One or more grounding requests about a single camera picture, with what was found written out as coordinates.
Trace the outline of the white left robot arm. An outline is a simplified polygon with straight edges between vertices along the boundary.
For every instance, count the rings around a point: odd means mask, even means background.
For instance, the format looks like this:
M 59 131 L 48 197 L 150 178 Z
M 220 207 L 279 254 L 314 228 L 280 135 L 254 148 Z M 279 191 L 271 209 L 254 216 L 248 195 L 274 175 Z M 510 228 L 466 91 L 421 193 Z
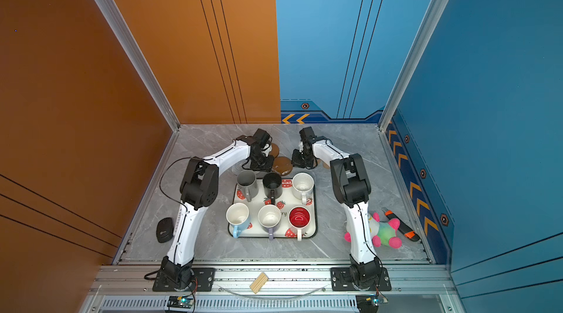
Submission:
M 180 182 L 179 210 L 174 237 L 161 262 L 157 279 L 176 291 L 189 289 L 194 280 L 192 263 L 196 237 L 208 208 L 218 196 L 221 174 L 243 160 L 253 172 L 269 172 L 274 163 L 271 135 L 257 129 L 252 136 L 239 136 L 223 150 L 212 155 L 188 159 Z

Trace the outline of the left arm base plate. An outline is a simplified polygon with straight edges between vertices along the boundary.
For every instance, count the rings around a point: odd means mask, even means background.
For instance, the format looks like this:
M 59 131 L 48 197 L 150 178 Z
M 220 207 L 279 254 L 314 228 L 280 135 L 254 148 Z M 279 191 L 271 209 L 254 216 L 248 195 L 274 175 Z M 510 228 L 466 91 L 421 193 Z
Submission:
M 192 268 L 191 280 L 185 287 L 179 287 L 158 272 L 153 282 L 153 292 L 210 292 L 213 288 L 216 270 L 214 268 Z

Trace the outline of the light brown wooden round coaster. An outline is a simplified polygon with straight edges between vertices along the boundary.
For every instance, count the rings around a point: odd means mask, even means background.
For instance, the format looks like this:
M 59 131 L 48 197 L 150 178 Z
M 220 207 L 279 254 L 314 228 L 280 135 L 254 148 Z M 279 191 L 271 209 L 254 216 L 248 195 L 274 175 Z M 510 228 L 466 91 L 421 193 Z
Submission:
M 274 143 L 271 144 L 271 151 L 269 155 L 273 156 L 274 158 L 277 158 L 279 156 L 279 147 L 277 144 Z

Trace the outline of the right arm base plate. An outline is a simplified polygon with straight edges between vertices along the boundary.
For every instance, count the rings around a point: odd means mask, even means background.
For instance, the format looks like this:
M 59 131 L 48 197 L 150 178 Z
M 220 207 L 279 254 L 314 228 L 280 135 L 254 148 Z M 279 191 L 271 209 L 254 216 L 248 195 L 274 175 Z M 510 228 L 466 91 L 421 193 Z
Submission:
M 390 292 L 392 290 L 391 279 L 386 268 L 382 269 L 379 276 L 376 276 L 374 280 L 371 281 L 370 286 L 358 286 L 353 282 L 353 278 L 350 274 L 349 268 L 335 267 L 331 268 L 331 287 L 335 292 L 344 291 L 383 291 Z

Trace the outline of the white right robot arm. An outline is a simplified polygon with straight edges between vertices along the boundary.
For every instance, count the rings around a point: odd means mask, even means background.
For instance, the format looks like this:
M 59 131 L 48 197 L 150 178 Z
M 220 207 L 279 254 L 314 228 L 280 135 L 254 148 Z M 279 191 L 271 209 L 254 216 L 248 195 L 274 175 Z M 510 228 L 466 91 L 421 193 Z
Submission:
M 311 127 L 299 131 L 299 148 L 293 150 L 293 166 L 314 169 L 328 164 L 338 203 L 345 210 L 350 234 L 350 277 L 354 285 L 367 290 L 378 284 L 383 265 L 376 254 L 369 228 L 369 195 L 372 191 L 364 160 L 358 153 L 346 153 L 333 142 L 317 136 Z

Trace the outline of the dark brown wooden round coaster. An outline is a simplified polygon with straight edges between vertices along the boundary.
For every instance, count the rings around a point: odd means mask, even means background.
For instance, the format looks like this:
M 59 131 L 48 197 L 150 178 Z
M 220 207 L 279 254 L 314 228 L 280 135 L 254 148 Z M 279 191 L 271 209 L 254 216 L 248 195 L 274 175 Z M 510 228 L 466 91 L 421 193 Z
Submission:
M 293 170 L 292 161 L 284 156 L 279 156 L 274 159 L 272 166 L 272 172 L 276 172 L 278 175 L 286 176 L 289 175 Z

